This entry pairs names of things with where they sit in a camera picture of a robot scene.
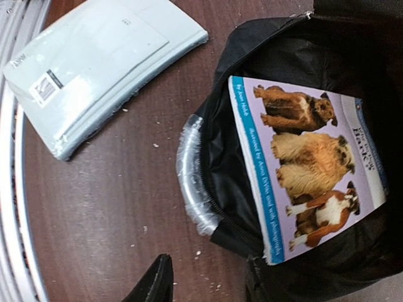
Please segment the black student bag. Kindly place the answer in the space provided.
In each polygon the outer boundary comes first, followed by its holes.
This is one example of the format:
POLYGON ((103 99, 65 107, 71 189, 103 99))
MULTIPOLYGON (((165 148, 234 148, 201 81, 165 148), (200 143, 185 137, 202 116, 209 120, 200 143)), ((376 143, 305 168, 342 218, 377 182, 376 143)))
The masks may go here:
POLYGON ((402 272, 402 2, 315 1, 238 26, 181 134, 201 235, 247 301, 327 301, 402 272))

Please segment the dog picture book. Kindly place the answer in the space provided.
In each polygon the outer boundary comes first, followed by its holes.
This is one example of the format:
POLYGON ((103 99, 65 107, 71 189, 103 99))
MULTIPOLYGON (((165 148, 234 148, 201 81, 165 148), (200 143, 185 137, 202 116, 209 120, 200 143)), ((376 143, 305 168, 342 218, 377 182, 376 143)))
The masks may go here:
POLYGON ((227 85, 269 265, 340 237, 386 202, 362 99, 235 75, 227 85))

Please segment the grey notebook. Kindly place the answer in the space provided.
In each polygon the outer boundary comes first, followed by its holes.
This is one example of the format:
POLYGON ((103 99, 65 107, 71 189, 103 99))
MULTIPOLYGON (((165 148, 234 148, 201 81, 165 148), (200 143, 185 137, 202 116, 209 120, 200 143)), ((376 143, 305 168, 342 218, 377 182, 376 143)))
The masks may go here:
POLYGON ((208 40, 171 1, 85 1, 4 67, 56 159, 74 151, 155 76, 208 40))

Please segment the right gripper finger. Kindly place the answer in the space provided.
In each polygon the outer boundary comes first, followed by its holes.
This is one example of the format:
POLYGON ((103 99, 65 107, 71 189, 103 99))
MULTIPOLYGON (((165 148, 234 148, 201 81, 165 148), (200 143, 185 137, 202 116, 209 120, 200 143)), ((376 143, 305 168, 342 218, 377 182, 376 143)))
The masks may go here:
POLYGON ((122 302, 172 302, 174 271, 169 254, 160 254, 122 302))

